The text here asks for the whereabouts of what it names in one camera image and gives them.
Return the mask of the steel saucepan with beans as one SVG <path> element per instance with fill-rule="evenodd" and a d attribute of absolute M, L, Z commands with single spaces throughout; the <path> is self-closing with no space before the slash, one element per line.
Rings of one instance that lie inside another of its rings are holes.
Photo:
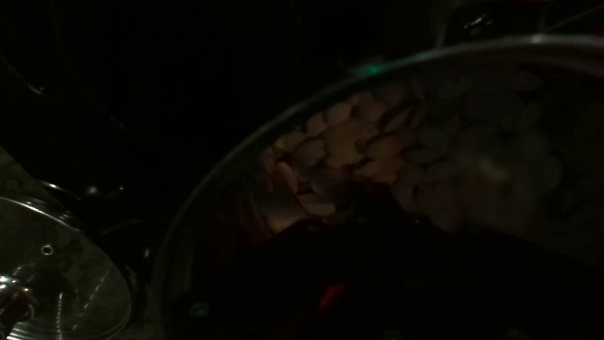
<path fill-rule="evenodd" d="M 168 229 L 162 340 L 251 340 L 306 276 L 347 284 L 308 340 L 604 340 L 600 42 L 421 53 L 261 127 Z"/>

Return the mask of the glass pot lid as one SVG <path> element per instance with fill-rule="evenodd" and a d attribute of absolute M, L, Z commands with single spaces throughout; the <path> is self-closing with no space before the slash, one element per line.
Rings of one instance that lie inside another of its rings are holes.
<path fill-rule="evenodd" d="M 2 340 L 111 340 L 132 314 L 127 272 L 72 214 L 0 195 Z"/>

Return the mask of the orange plastic cup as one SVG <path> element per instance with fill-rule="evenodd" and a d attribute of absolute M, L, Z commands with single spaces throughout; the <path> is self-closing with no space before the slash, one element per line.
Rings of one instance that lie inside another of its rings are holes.
<path fill-rule="evenodd" d="M 334 278 L 274 280 L 255 316 L 251 340 L 308 340 L 342 305 L 347 284 Z"/>

